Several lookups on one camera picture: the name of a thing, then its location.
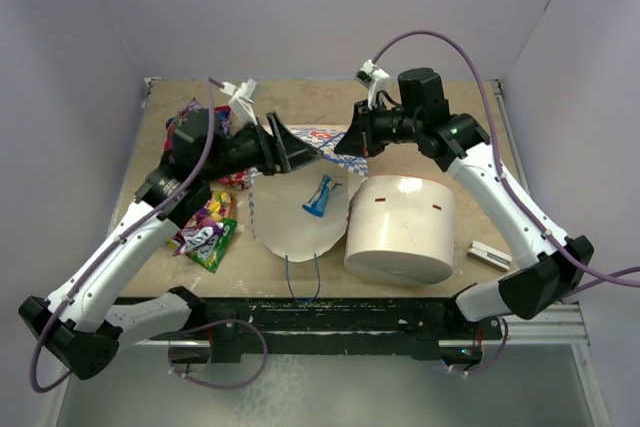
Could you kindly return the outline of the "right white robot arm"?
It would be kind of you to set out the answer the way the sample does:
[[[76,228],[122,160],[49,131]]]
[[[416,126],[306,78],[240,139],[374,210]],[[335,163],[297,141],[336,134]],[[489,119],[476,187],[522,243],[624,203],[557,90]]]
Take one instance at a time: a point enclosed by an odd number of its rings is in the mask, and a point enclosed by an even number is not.
[[[594,247],[554,223],[495,159],[495,145],[469,114],[453,114],[442,79],[431,68],[401,73],[401,101],[388,108],[391,77],[372,61],[356,79],[368,90],[355,103],[347,133],[335,151],[370,158],[390,144],[413,143],[476,200],[506,241],[519,269],[493,282],[472,285],[450,300],[446,330],[467,338],[488,317],[514,314],[530,320],[569,295],[582,280],[577,262],[587,263]]]

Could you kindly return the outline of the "red berry candy packet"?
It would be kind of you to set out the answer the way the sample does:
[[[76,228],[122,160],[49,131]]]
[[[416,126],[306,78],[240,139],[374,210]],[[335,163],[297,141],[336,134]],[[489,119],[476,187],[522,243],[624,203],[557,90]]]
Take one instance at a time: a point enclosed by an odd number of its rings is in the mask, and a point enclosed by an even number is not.
[[[180,230],[174,240],[178,243],[174,256],[185,255],[207,245],[214,238],[222,235],[223,223],[204,220],[196,227]]]

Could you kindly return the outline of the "orange fruit candy packet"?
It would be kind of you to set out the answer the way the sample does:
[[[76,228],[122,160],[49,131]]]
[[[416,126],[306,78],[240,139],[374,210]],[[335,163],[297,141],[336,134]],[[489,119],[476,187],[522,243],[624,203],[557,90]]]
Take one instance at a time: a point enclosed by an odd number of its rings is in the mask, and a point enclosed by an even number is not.
[[[185,228],[195,228],[203,221],[222,222],[235,219],[235,196],[226,191],[214,190],[210,199],[187,221]]]

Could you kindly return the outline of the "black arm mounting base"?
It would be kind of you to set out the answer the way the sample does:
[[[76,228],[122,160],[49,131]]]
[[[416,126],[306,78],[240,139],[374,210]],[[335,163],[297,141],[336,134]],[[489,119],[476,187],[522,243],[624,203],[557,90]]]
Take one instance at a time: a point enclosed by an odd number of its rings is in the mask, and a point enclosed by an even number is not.
[[[499,340],[498,318],[470,322],[445,298],[213,298],[184,333],[168,341],[180,360],[211,354],[215,363],[244,354],[406,356],[414,360],[477,363],[479,344]]]

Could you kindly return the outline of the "blue checkered paper bag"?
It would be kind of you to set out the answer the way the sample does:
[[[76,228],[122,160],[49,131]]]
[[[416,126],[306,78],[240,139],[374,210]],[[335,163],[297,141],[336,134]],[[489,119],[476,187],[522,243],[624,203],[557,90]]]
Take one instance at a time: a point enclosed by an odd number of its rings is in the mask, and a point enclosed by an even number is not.
[[[259,172],[249,189],[249,212],[254,238],[284,260],[285,277],[293,263],[312,261],[319,271],[319,257],[347,231],[351,199],[369,176],[365,159],[336,155],[333,148],[345,130],[331,126],[292,126],[291,132],[321,151],[321,158],[287,174]],[[302,209],[324,175],[341,183],[329,197],[323,217]]]

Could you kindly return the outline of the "purple snack packet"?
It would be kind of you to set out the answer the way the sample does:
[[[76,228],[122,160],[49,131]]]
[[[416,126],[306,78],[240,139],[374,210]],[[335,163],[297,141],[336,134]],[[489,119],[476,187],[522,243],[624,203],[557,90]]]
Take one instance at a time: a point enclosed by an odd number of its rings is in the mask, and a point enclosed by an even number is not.
[[[175,116],[169,118],[166,121],[165,128],[167,131],[167,136],[170,136],[174,128],[177,127],[183,120],[185,120],[191,112],[199,110],[205,110],[205,107],[195,97],[193,97],[183,109],[178,111]],[[220,131],[225,136],[230,136],[232,127],[231,108],[229,106],[216,107],[215,114],[216,130]]]

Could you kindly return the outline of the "blue small snack packet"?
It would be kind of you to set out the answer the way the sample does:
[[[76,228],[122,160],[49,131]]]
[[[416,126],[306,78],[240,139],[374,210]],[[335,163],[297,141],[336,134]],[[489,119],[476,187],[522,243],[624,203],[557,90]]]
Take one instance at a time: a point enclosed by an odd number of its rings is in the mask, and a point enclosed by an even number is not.
[[[315,217],[323,217],[331,192],[339,186],[341,186],[340,182],[329,175],[324,175],[314,194],[302,205],[302,209]]]

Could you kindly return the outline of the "red small snack packet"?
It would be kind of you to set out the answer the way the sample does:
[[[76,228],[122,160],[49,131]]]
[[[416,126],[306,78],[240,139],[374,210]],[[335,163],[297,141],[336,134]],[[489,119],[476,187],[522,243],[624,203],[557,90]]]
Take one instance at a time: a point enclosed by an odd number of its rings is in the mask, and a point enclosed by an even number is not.
[[[251,188],[256,174],[257,171],[255,169],[243,170],[226,175],[216,180],[215,183],[225,189],[246,191]]]

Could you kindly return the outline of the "green spring tea candy packet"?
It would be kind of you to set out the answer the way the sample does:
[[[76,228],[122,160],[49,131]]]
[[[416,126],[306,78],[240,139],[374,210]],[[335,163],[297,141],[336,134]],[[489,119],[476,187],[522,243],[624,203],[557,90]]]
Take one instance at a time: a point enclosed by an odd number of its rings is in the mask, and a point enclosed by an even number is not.
[[[214,238],[207,245],[185,254],[189,259],[211,273],[215,273],[218,270],[237,228],[235,219],[224,219],[222,223],[224,230],[222,235]]]

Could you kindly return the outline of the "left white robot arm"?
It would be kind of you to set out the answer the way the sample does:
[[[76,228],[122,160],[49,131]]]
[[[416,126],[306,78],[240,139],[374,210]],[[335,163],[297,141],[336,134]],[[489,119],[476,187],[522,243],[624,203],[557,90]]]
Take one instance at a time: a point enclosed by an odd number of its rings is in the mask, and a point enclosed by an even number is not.
[[[116,300],[123,288],[165,242],[211,197],[211,182],[254,168],[283,174],[322,159],[320,149],[291,133],[276,113],[270,127],[245,124],[235,135],[215,128],[213,110],[200,109],[176,122],[169,151],[136,191],[120,224],[88,261],[47,297],[28,297],[19,315],[36,336],[29,380],[37,393],[37,364],[48,350],[68,372],[86,380],[117,352],[141,340],[177,332],[194,339],[207,328],[207,304],[184,287],[131,305]]]

